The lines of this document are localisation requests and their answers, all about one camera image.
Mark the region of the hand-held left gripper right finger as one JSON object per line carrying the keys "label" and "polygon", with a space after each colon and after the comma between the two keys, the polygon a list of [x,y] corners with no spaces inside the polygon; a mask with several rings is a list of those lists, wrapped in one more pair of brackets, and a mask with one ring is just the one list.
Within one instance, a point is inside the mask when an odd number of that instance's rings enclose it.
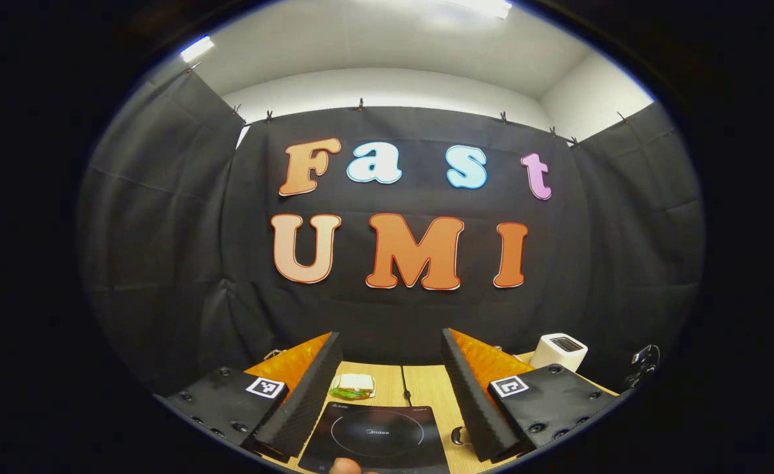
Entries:
{"label": "hand-held left gripper right finger", "polygon": [[480,461],[496,463],[543,450],[625,399],[561,364],[534,368],[451,328],[441,331],[441,353]]}

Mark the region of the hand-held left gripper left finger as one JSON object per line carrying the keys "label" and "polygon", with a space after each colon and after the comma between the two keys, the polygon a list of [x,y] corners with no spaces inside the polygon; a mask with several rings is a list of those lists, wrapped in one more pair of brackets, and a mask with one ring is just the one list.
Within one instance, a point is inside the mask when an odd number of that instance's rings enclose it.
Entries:
{"label": "hand-held left gripper left finger", "polygon": [[341,335],[330,331],[249,369],[213,369],[157,401],[236,449],[287,462],[314,431],[342,360]]}

